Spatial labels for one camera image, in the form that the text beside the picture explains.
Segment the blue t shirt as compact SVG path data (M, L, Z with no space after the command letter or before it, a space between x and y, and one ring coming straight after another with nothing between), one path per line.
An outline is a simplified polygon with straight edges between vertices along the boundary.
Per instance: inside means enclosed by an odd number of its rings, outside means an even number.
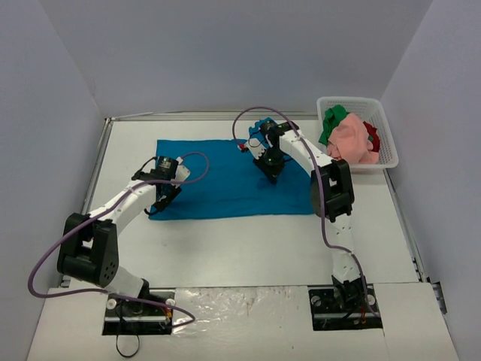
M312 214L310 176L291 159L275 184L253 163L250 153L241 153L234 140L159 139L157 156L177 157L201 152L210 162L205 177L182 186L180 194L151 220L206 220L255 215Z

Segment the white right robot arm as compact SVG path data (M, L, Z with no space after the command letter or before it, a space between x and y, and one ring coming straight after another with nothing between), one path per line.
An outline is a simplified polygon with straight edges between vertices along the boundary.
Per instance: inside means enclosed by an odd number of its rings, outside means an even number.
M349 164L324 154L305 139L296 125L278 124L270 118L254 125L246 146L253 163L272 184L277 183L289 160L310 176L311 205L324 222L322 237L332 255L333 300L341 310L353 309L362 295L362 276L352 257L354 192Z

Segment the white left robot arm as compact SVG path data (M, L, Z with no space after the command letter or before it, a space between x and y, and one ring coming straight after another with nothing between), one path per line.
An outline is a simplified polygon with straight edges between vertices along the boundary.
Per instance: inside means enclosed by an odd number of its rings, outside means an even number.
M133 314L147 312L156 297L150 294L148 281L120 265L118 237L144 210L165 210L180 193L180 183L190 176L181 157L156 156L154 160L155 168L149 172L137 170L126 187L105 205L88 214L68 217L64 233L71 236L60 245L57 259L61 274L125 296L124 306Z

